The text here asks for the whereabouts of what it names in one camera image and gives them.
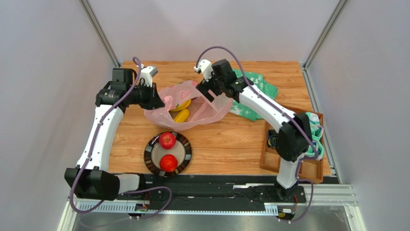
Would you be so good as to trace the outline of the pink plastic bag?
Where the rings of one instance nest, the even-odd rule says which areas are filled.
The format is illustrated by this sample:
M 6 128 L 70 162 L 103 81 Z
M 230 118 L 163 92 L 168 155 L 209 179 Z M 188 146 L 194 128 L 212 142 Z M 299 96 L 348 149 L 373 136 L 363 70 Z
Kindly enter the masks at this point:
M 230 111 L 232 99 L 224 94 L 216 96 L 211 93 L 215 99 L 210 102 L 196 89 L 197 84 L 195 81 L 187 80 L 160 90 L 159 96 L 165 106 L 155 110 L 144 110 L 144 116 L 158 127 L 177 132 L 220 121 Z M 174 117 L 179 112 L 170 112 L 169 110 L 189 99 L 192 100 L 187 108 L 190 111 L 190 116 L 184 123 L 176 123 Z

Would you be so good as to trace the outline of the yellow banana bunch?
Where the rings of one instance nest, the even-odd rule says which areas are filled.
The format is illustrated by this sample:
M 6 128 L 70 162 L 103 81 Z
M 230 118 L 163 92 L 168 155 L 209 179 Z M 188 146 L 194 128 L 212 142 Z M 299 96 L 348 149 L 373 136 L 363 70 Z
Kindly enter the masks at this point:
M 170 112 L 179 112 L 179 111 L 182 111 L 183 109 L 188 108 L 191 103 L 192 103 L 192 100 L 189 99 L 189 100 L 183 102 L 182 104 L 178 104 L 178 105 L 176 106 L 176 108 L 171 109 L 171 110 L 169 110 L 169 111 L 170 111 Z

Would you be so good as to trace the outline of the yellow mango fruit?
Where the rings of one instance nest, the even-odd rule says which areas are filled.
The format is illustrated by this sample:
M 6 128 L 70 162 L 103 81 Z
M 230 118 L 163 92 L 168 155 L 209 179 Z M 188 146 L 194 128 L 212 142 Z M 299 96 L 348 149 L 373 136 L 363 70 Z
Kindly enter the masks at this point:
M 176 123 L 184 123 L 190 116 L 189 109 L 183 109 L 174 117 Z

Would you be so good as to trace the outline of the red apple fruit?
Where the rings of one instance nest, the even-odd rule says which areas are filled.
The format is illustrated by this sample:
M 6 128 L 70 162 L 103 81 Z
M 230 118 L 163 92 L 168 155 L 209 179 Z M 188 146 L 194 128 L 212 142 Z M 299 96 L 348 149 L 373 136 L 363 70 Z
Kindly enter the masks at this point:
M 173 148 L 176 141 L 176 137 L 171 132 L 164 132 L 159 136 L 159 144 L 166 150 Z

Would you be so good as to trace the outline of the red tomato fruit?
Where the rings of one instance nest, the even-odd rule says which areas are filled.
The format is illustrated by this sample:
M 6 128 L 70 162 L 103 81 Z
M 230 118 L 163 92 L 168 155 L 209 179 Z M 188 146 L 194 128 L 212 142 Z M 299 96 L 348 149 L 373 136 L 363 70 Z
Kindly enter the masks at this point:
M 172 172 L 178 167 L 178 160 L 172 154 L 164 155 L 160 162 L 160 168 L 165 172 Z

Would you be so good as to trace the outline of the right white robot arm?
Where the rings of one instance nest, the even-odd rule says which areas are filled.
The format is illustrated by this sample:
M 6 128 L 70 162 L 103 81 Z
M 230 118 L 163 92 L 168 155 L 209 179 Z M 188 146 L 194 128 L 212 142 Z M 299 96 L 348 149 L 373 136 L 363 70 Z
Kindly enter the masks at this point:
M 312 145 L 309 118 L 305 113 L 295 113 L 262 92 L 245 74 L 237 77 L 229 61 L 223 59 L 211 63 L 206 59 L 199 60 L 194 67 L 204 79 L 197 89 L 210 101 L 211 93 L 241 103 L 268 122 L 277 132 L 276 151 L 281 157 L 277 184 L 288 190 L 297 184 L 299 162 Z

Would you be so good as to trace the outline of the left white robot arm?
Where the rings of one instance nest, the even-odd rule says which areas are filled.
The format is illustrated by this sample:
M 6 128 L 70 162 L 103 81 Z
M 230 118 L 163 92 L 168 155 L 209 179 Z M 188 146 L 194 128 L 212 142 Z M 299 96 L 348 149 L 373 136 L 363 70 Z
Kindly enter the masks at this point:
M 112 201 L 140 186 L 137 173 L 109 173 L 109 155 L 127 107 L 139 105 L 154 110 L 165 106 L 153 82 L 157 73 L 155 66 L 144 67 L 138 73 L 128 68 L 112 70 L 112 80 L 96 95 L 94 122 L 85 150 L 76 167 L 67 168 L 64 174 L 76 197 Z

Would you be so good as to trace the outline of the dark round plate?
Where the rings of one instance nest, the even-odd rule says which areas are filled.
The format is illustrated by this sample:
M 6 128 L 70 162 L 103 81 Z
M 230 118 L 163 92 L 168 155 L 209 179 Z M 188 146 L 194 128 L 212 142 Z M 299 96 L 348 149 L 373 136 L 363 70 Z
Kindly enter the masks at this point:
M 144 150 L 148 170 L 160 177 L 173 177 L 184 172 L 193 159 L 188 139 L 177 132 L 162 132 L 154 136 Z

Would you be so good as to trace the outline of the green white cloth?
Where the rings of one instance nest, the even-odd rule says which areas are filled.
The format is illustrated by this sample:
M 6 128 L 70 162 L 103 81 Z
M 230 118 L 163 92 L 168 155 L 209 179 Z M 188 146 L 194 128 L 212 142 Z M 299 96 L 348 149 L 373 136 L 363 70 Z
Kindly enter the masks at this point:
M 245 75 L 249 79 L 249 83 L 253 83 L 253 87 L 257 89 L 258 92 L 264 93 L 265 98 L 275 100 L 279 93 L 278 87 L 268 83 L 262 74 L 245 71 Z M 267 105 L 266 102 L 262 99 L 259 99 L 258 95 L 255 94 L 252 90 L 247 90 L 245 93 L 246 98 L 244 98 L 243 102 L 241 101 L 240 103 L 238 103 L 237 101 L 232 100 L 233 104 L 230 109 L 230 113 L 248 119 L 250 121 L 264 119 L 261 115 L 258 114 L 258 111 L 255 111 L 254 109 L 259 108 L 260 111 L 260 106 L 257 103 L 264 106 Z

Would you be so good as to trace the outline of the teal white sock upper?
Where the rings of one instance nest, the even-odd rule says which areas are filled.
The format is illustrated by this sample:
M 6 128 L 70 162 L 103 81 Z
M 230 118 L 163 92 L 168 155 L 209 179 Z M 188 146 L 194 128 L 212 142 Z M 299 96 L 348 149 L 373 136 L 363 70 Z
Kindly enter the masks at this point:
M 320 122 L 320 118 L 317 114 L 306 112 L 306 115 L 309 118 L 310 130 L 313 137 L 320 139 L 323 136 L 324 128 Z

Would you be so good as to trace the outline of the teal white sock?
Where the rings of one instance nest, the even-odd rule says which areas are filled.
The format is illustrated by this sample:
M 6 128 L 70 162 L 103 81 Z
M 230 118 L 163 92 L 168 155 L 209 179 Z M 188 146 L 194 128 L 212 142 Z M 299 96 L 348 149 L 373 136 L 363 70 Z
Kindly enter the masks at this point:
M 324 148 L 320 142 L 320 137 L 312 136 L 312 144 L 314 148 L 309 145 L 307 152 L 305 152 L 305 157 L 314 157 L 317 160 L 321 160 L 323 158 Z
M 324 128 L 320 122 L 320 118 L 317 114 L 306 112 L 306 115 L 309 118 L 310 130 L 313 137 L 320 139 L 323 136 Z

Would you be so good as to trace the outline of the teal white sock lower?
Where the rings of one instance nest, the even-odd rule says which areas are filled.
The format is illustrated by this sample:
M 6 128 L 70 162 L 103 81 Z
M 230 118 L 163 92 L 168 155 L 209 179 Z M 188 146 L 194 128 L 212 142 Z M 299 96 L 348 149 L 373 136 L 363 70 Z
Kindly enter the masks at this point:
M 312 144 L 314 148 L 309 145 L 307 152 L 305 152 L 305 157 L 314 157 L 317 160 L 321 160 L 323 158 L 324 148 L 320 142 L 320 137 L 312 136 Z

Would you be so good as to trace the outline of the wooden compartment tray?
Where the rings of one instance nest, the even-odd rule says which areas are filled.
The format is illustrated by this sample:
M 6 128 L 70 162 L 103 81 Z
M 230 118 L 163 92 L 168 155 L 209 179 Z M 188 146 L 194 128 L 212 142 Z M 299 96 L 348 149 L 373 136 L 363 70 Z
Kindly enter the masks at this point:
M 287 108 L 291 111 L 294 111 L 297 114 L 301 112 L 315 113 L 319 116 L 321 124 L 323 125 L 324 123 L 323 114 L 321 113 L 304 110 L 304 109 L 300 109 L 300 108 L 292 107 L 292 106 L 288 106 Z M 271 127 L 271 125 L 268 122 L 265 123 L 265 132 L 266 132 L 266 137 L 264 138 L 264 141 L 266 144 L 262 148 L 262 154 L 260 158 L 259 167 L 264 170 L 278 173 L 280 170 L 280 166 L 281 166 L 281 158 L 279 154 L 277 153 L 277 150 L 273 147 L 273 145 L 275 145 L 276 142 L 273 141 L 272 139 L 276 138 L 276 136 L 272 136 L 274 129 Z M 322 145 L 324 144 L 323 136 L 322 138 L 320 138 L 320 142 L 322 143 Z M 328 166 L 329 164 L 327 163 L 326 154 L 324 151 L 323 158 L 321 160 L 312 159 L 312 160 L 303 161 L 303 163 L 301 163 L 301 166 L 299 168 L 298 176 L 301 179 L 309 179 L 315 184 L 320 184 L 323 182 L 324 167 L 328 167 Z

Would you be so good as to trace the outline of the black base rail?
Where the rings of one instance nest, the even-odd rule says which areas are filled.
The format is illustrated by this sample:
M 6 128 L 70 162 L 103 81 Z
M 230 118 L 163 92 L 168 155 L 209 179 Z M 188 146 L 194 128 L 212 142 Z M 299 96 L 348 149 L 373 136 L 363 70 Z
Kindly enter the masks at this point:
M 309 201 L 302 186 L 287 199 L 279 199 L 274 190 L 274 175 L 187 175 L 164 178 L 142 174 L 143 194 L 120 195 L 119 200 L 147 200 L 150 210 L 162 207 L 166 212 L 258 212 L 265 203 L 302 205 Z

